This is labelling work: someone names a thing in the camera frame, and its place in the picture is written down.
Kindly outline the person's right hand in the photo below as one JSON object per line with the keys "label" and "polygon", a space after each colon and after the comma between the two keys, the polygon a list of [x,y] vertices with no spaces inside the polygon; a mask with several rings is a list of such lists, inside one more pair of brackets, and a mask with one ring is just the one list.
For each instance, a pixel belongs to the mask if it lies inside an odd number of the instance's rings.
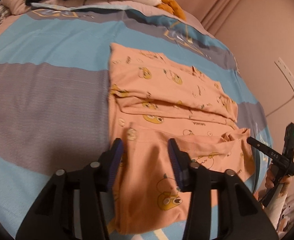
{"label": "person's right hand", "polygon": [[[278,183],[278,181],[276,180],[276,176],[274,175],[273,171],[272,171],[272,165],[270,165],[268,167],[267,173],[266,173],[266,179],[265,179],[265,187],[267,189],[272,189],[275,187],[275,185]],[[279,182],[280,184],[283,185],[281,191],[280,191],[280,195],[283,196],[285,194],[287,194],[289,185],[292,181],[292,177],[290,176],[284,176],[281,181]]]}

